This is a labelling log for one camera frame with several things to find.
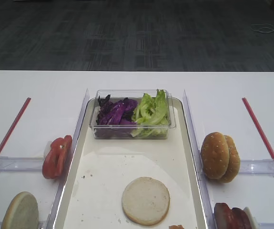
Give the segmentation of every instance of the white countertop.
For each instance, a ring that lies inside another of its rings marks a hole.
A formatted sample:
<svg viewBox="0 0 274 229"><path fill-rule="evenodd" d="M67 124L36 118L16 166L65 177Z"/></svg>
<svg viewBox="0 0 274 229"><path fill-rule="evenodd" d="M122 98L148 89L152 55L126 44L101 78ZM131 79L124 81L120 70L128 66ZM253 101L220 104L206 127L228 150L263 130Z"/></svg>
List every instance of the white countertop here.
<svg viewBox="0 0 274 229"><path fill-rule="evenodd" d="M0 71L0 142L31 97L1 155L41 156L47 141L72 135L87 88L90 98L99 89L163 88L180 100L186 90L199 144L219 131L233 137L241 159L270 158L246 97L274 149L274 73Z"/></svg>

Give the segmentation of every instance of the plastic container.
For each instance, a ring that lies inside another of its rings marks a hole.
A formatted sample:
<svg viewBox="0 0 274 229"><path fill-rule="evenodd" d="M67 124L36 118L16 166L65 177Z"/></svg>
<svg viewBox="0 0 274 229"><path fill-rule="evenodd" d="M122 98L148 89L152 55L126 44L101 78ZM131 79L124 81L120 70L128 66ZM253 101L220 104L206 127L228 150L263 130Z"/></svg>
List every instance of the plastic container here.
<svg viewBox="0 0 274 229"><path fill-rule="evenodd" d="M172 96L165 90L165 100L169 107L167 112L168 125L98 125L97 115L100 110L98 98L105 98L110 94L111 102L117 102L125 98L134 99L140 104L143 95L147 93L151 97L156 97L157 90L99 90L96 93L95 104L90 118L90 128L97 139L166 139L170 128L176 127ZM143 133L151 132L148 136L139 134L132 135L136 130Z"/></svg>

